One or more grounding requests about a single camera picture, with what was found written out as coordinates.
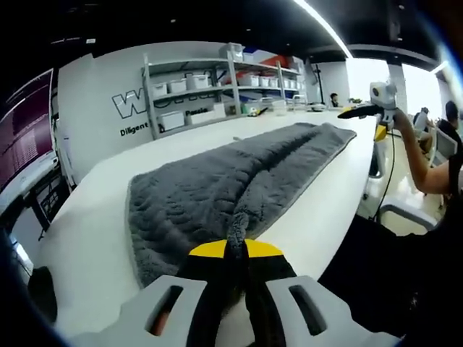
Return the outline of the person's right hand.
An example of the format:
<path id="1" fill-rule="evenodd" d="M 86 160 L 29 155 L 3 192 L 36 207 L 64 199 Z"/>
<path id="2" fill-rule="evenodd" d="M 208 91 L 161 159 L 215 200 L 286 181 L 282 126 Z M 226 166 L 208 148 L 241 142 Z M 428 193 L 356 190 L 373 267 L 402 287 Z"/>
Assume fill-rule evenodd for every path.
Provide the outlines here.
<path id="1" fill-rule="evenodd" d="M 396 108 L 394 111 L 394 128 L 401 134 L 413 133 L 413 126 L 406 115 L 400 108 Z"/>

